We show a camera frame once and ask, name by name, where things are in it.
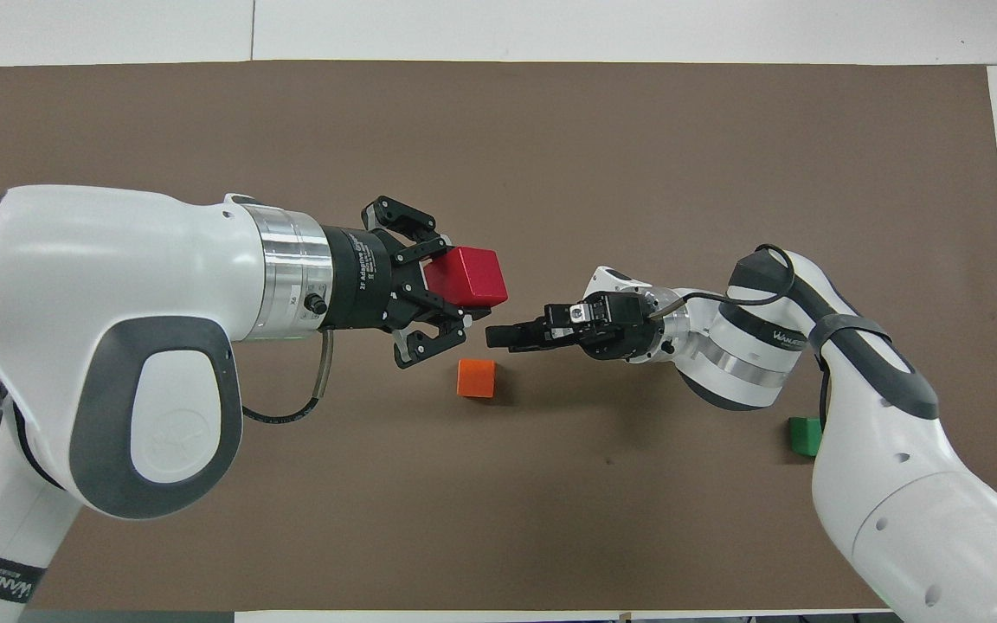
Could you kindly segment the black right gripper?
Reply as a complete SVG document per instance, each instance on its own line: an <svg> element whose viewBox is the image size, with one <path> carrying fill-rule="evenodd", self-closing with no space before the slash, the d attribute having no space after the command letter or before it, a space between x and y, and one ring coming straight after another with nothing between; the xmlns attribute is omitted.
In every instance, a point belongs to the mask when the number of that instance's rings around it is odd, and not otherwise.
<svg viewBox="0 0 997 623"><path fill-rule="evenodd" d="M530 322L486 327L486 346L533 352L579 344L594 359L632 359L652 346L648 314L637 292L594 292L579 304L547 304Z"/></svg>

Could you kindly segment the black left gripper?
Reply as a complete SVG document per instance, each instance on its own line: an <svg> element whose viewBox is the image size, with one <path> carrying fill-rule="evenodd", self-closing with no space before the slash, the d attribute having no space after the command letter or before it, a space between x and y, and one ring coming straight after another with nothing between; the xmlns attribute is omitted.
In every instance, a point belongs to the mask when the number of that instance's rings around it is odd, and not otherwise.
<svg viewBox="0 0 997 623"><path fill-rule="evenodd" d="M391 197L363 210L364 228L325 228L332 288L324 330L390 331L396 366L407 369L466 341L473 311L428 291L419 261L451 251L436 220ZM405 246L391 233L412 241Z"/></svg>

